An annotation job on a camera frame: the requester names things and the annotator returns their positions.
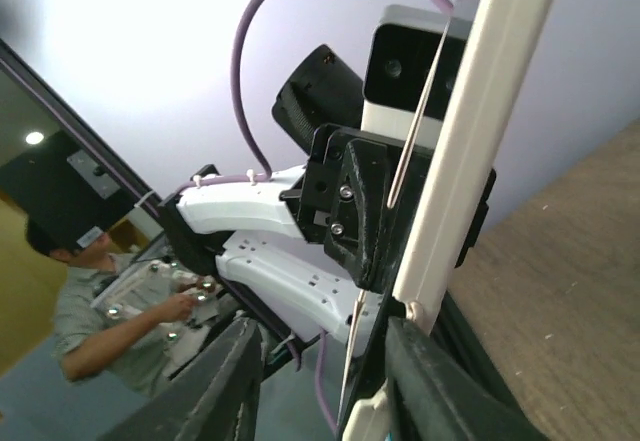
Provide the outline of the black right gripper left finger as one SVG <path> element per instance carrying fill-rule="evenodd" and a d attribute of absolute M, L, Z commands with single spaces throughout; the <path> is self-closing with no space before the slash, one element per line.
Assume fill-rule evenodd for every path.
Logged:
<path fill-rule="evenodd" d="M 169 388 L 101 438 L 252 441 L 262 375 L 259 327 L 239 318 Z"/>

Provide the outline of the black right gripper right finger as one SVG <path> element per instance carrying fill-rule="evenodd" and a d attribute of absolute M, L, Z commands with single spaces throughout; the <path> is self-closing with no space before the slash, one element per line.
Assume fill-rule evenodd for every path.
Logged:
<path fill-rule="evenodd" d="M 393 440 L 544 440 L 494 399 L 413 322 L 392 317 L 385 338 Z"/>

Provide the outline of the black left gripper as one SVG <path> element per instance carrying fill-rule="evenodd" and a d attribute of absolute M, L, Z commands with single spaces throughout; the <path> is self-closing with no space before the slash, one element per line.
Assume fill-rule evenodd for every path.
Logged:
<path fill-rule="evenodd" d="M 383 202 L 389 196 L 403 149 L 401 141 L 359 128 L 364 98 L 359 76 L 327 45 L 314 49 L 285 81 L 272 116 L 307 154 L 303 177 L 281 198 L 306 241 L 321 244 L 366 291 L 393 283 L 402 255 L 389 255 L 380 281 L 373 271 L 375 237 L 382 231 Z M 411 161 L 430 157 L 415 147 Z"/>

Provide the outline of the white phone case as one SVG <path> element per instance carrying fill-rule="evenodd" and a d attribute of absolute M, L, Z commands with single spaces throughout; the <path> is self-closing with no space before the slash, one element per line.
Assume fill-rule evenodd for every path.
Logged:
<path fill-rule="evenodd" d="M 552 0 L 480 0 L 398 271 L 386 291 L 429 338 Z M 391 438 L 387 375 L 342 438 Z"/>

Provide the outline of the black phone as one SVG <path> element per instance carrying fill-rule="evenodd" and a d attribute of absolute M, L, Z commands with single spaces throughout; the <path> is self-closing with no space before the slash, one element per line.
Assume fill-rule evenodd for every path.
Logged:
<path fill-rule="evenodd" d="M 383 221 L 382 231 L 374 239 L 376 254 L 373 271 L 366 277 L 369 281 L 380 281 L 382 279 L 385 272 L 386 262 L 389 260 L 389 255 L 402 255 L 404 244 L 406 243 L 406 236 L 411 229 L 418 199 L 429 169 L 429 156 L 424 157 L 419 155 L 419 159 L 416 162 L 410 160 L 409 156 L 412 154 L 415 142 L 410 140 L 410 137 L 412 136 L 412 128 L 410 128 L 409 131 L 410 133 L 407 135 L 407 141 L 405 142 L 405 148 L 408 150 L 408 155 L 405 156 L 402 154 L 397 166 L 397 176 L 404 176 L 402 180 L 398 180 L 397 182 L 399 189 L 397 207 L 387 208 L 386 202 L 383 202 L 383 207 L 386 211 L 382 214 L 381 218 Z M 361 289 L 354 303 L 353 314 L 349 318 L 349 337 L 346 345 L 342 387 L 339 408 L 337 411 L 337 440 L 342 439 L 341 423 L 344 420 L 344 415 L 348 416 L 346 413 L 346 409 L 349 405 L 347 388 L 349 385 L 350 369 L 352 367 L 359 327 L 361 325 L 361 320 L 364 318 L 366 297 L 366 290 Z"/>

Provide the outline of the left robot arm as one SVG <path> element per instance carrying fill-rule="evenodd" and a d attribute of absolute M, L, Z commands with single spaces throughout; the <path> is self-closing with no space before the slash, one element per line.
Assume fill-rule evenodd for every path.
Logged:
<path fill-rule="evenodd" d="M 318 46 L 272 109 L 306 162 L 269 179 L 206 166 L 159 207 L 177 258 L 220 277 L 277 338 L 304 344 L 326 332 L 357 354 L 377 332 L 433 158 L 414 151 L 388 207 L 402 144 L 359 130 L 361 89 L 359 76 Z"/>

